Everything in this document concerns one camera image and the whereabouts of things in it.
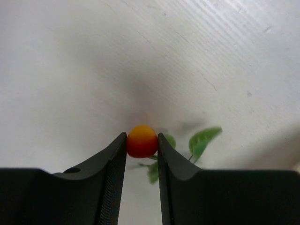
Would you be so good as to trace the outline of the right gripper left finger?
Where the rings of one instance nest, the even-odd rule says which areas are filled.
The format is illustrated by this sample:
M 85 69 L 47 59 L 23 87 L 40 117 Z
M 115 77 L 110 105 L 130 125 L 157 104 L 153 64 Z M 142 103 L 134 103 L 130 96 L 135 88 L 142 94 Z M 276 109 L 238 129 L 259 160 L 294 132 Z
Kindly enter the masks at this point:
M 126 164 L 126 133 L 64 172 L 2 168 L 3 225 L 115 225 Z

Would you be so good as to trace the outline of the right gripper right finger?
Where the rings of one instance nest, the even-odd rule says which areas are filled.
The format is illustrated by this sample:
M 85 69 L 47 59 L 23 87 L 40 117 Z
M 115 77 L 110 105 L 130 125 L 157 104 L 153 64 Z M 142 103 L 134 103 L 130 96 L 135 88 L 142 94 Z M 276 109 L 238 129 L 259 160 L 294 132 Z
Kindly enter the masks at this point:
M 300 175 L 293 170 L 202 169 L 158 135 L 164 225 L 297 225 Z

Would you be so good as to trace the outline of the cherry bunch with green leaves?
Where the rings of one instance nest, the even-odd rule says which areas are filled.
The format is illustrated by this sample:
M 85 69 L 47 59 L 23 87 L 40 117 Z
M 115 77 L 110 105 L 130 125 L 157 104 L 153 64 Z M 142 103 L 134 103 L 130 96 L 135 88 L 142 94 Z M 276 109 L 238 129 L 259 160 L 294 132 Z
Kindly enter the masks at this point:
M 199 161 L 209 143 L 222 133 L 221 127 L 209 127 L 192 135 L 188 141 L 190 156 L 189 162 L 195 164 Z M 136 168 L 147 168 L 150 184 L 159 180 L 158 175 L 158 134 L 149 126 L 140 125 L 133 128 L 127 135 L 127 154 L 132 158 L 149 158 L 152 164 L 138 163 Z

